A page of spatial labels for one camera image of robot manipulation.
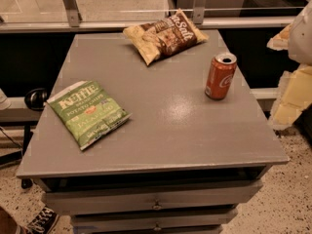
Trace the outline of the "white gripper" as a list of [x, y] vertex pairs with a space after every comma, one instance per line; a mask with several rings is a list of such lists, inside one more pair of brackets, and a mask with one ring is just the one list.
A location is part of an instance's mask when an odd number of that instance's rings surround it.
[[281, 76], [278, 95], [270, 111], [269, 125], [281, 131], [290, 127], [312, 104], [312, 1], [292, 25], [268, 41], [267, 47], [276, 51], [288, 49], [289, 58], [301, 63], [296, 71], [285, 71]]

